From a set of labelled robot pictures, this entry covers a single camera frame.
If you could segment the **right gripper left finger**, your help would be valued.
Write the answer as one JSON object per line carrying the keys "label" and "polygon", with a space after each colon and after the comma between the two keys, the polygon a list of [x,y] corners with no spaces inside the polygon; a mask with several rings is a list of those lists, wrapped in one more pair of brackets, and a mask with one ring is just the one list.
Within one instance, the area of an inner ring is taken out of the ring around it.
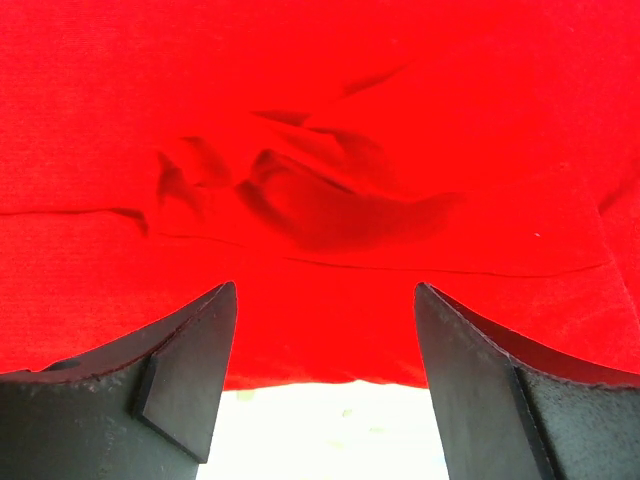
{"label": "right gripper left finger", "polygon": [[2,477],[195,478],[209,458],[236,318],[229,282],[99,348],[3,374]]}

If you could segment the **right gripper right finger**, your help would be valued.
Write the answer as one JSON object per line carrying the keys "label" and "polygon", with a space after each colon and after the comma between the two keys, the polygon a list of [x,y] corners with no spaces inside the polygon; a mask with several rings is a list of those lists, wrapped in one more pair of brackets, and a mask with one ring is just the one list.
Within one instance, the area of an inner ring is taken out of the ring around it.
{"label": "right gripper right finger", "polygon": [[638,375],[546,347],[428,284],[414,306],[450,478],[638,478]]}

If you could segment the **bright red t-shirt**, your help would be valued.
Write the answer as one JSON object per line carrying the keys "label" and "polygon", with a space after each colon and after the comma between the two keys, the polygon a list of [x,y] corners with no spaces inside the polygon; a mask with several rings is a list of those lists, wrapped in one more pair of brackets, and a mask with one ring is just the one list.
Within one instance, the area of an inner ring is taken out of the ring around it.
{"label": "bright red t-shirt", "polygon": [[423,386],[418,283],[639,369],[635,1],[5,1],[1,368],[238,292],[226,385]]}

